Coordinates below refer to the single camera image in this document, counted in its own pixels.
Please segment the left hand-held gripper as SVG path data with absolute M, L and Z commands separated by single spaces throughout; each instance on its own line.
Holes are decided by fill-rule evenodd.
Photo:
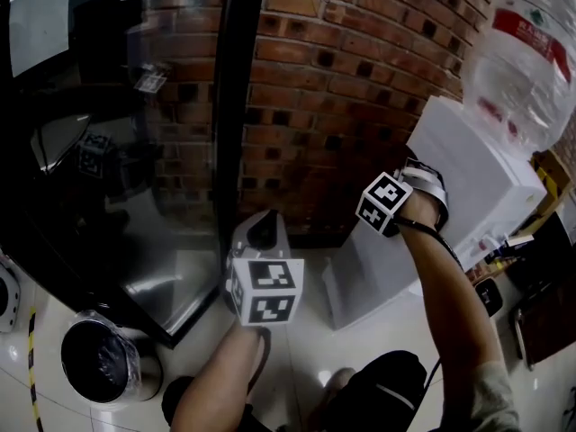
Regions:
M 223 299 L 244 327 L 289 323 L 303 291 L 305 261 L 293 258 L 283 215 L 264 210 L 234 230 Z

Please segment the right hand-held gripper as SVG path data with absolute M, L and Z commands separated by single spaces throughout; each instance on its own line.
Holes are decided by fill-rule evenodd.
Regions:
M 433 167 L 408 157 L 402 168 L 392 175 L 382 172 L 363 190 L 355 215 L 386 238 L 399 233 L 393 222 L 401 206 L 414 190 L 426 193 L 439 202 L 435 225 L 441 230 L 448 220 L 448 198 L 442 175 Z

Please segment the person's right hand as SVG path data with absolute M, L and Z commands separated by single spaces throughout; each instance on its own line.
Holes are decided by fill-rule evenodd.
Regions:
M 410 197 L 402 205 L 400 216 L 434 229 L 439 220 L 440 205 L 435 197 L 414 189 Z

